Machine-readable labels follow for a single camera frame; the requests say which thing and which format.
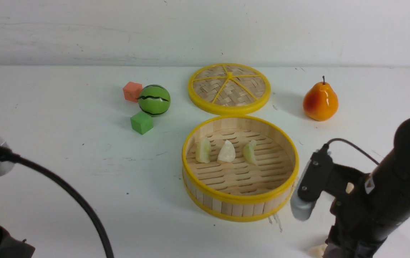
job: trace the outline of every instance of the yellow spoke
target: yellow spoke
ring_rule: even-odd
[[[229,73],[226,69],[226,66],[222,65],[222,68],[224,69],[224,72],[226,72],[226,74]]]
[[[224,79],[224,78],[227,78],[227,77],[226,76],[205,77],[205,78],[200,78],[200,79],[194,79],[192,81],[196,82],[196,81],[201,81],[201,80]]]
[[[226,86],[226,83],[229,81],[229,78],[226,79],[226,81],[223,83],[223,85],[221,86],[221,88],[218,90],[218,93],[216,93],[216,96],[214,97],[213,101],[211,102],[211,104],[214,104],[214,102],[216,101],[216,99],[218,99],[219,94],[221,94],[222,89]]]
[[[235,75],[234,77],[261,77],[260,75]]]
[[[243,84],[239,83],[237,80],[231,79],[233,80],[234,83],[236,83],[238,86],[240,86],[242,89],[244,89],[249,96],[252,96],[254,98],[254,100],[257,100],[257,98],[251,93],[251,91],[249,91],[245,86],[243,86]]]

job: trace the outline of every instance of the yellow rim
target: yellow rim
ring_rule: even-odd
[[[214,189],[206,186],[200,180],[198,180],[198,178],[190,170],[189,165],[187,165],[187,160],[185,158],[187,156],[187,153],[185,153],[187,142],[189,142],[189,139],[192,137],[192,135],[198,129],[203,127],[205,124],[208,124],[208,123],[213,122],[215,120],[228,119],[228,118],[252,119],[252,120],[255,120],[255,121],[259,121],[261,123],[267,124],[267,125],[275,128],[278,132],[283,134],[283,136],[286,137],[286,139],[288,139],[289,144],[291,145],[292,149],[294,150],[295,165],[294,165],[294,171],[292,171],[291,176],[288,178],[288,180],[285,183],[283,183],[279,187],[273,189],[272,191],[264,193],[264,194],[252,195],[252,196],[236,196],[236,195],[226,194],[226,193],[222,193],[220,191],[214,190]],[[209,120],[201,123],[200,125],[195,127],[195,129],[193,129],[192,132],[190,132],[190,134],[187,136],[187,139],[185,140],[184,145],[182,147],[182,165],[183,165],[183,167],[185,169],[185,172],[187,173],[187,176],[189,177],[190,181],[202,193],[207,194],[210,197],[218,199],[220,201],[229,202],[231,204],[257,204],[257,203],[272,200],[274,198],[274,196],[278,196],[278,194],[281,194],[282,192],[284,192],[289,186],[291,186],[294,183],[294,180],[297,177],[298,170],[299,170],[299,156],[298,156],[298,153],[297,153],[297,149],[295,148],[295,145],[292,142],[292,140],[290,139],[290,137],[285,132],[283,132],[280,128],[275,126],[275,124],[269,123],[269,122],[267,122],[263,119],[255,118],[253,116],[244,116],[244,115],[218,116],[216,118],[212,118],[212,119],[209,119]]]
[[[237,78],[238,77],[249,77],[249,76],[261,77],[262,80],[265,83],[265,92],[262,95],[262,97],[257,99],[241,83],[239,83],[236,80],[233,80],[234,77],[229,78],[229,77],[226,77],[226,76],[217,76],[217,77],[201,78],[201,79],[197,79],[197,80],[195,79],[195,77],[197,75],[199,75],[200,72],[203,72],[204,70],[207,70],[207,69],[210,69],[210,68],[216,67],[216,66],[222,66],[224,68],[224,71],[227,73],[227,70],[225,68],[226,65],[241,66],[243,68],[246,68],[246,69],[251,70],[251,71],[256,73],[256,75],[237,75],[237,76],[235,76]],[[216,94],[214,100],[212,102],[208,102],[208,101],[205,101],[204,99],[202,99],[197,93],[195,93],[195,90],[193,88],[193,82],[198,81],[198,80],[211,79],[211,78],[226,78],[226,82],[224,82],[223,87],[220,88],[220,90]],[[221,106],[221,105],[216,105],[214,103],[216,101],[216,98],[221,93],[221,90],[224,88],[224,86],[226,85],[226,83],[229,80],[232,80],[233,82],[235,82],[238,86],[240,86],[242,89],[244,89],[250,96],[252,96],[256,101],[254,101],[251,104],[244,105],[244,106]],[[234,63],[220,63],[220,64],[213,64],[213,65],[210,65],[210,66],[203,67],[202,69],[195,72],[192,75],[192,77],[189,79],[187,91],[189,92],[189,98],[192,100],[192,102],[195,105],[197,105],[200,109],[205,110],[208,113],[212,113],[212,114],[216,114],[216,115],[235,115],[235,114],[236,115],[244,115],[244,114],[252,113],[252,112],[262,108],[267,103],[267,101],[269,101],[269,98],[270,98],[270,83],[269,83],[269,80],[267,80],[267,78],[261,72],[259,72],[258,70],[254,69],[252,67],[241,65],[241,64],[234,64]]]
[[[215,216],[219,219],[225,219],[225,220],[229,220],[229,221],[234,221],[234,222],[252,222],[252,221],[258,221],[261,219],[265,219],[268,218],[270,216],[272,216],[273,214],[277,213],[283,206],[286,205],[287,201],[289,200],[290,196],[292,195],[292,191],[294,190],[294,187],[291,188],[289,195],[286,197],[286,199],[275,209],[272,209],[269,213],[266,214],[261,214],[261,215],[257,215],[257,216],[251,216],[251,217],[236,217],[236,216],[231,216],[231,215],[226,215],[226,214],[222,214],[219,213],[217,211],[214,211],[208,207],[206,207],[205,205],[201,204],[193,195],[192,193],[189,191],[189,189],[187,188],[187,185],[185,184],[185,180],[183,179],[184,182],[184,188],[185,191],[187,192],[187,194],[189,195],[189,197],[192,199],[192,201],[198,206],[200,207],[200,209],[202,209],[203,211],[205,211],[206,213]]]

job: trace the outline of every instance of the label sticker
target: label sticker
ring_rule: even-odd
[[[370,194],[375,189],[375,183],[373,182],[372,176],[369,176],[364,183],[364,189],[366,190],[367,194]]]

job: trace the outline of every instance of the foam block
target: foam block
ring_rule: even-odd
[[[145,134],[154,127],[152,123],[152,117],[144,113],[143,111],[140,111],[138,114],[132,116],[130,118],[130,121],[133,130],[140,134]]]
[[[124,86],[123,90],[126,100],[138,103],[138,96],[143,90],[143,86],[139,83],[129,82]]]

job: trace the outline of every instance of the green cube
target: green cube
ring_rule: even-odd
[[[145,134],[147,131],[151,130],[154,126],[152,123],[152,117],[148,114],[140,111],[138,114],[130,118],[131,127],[133,130],[140,134]]]

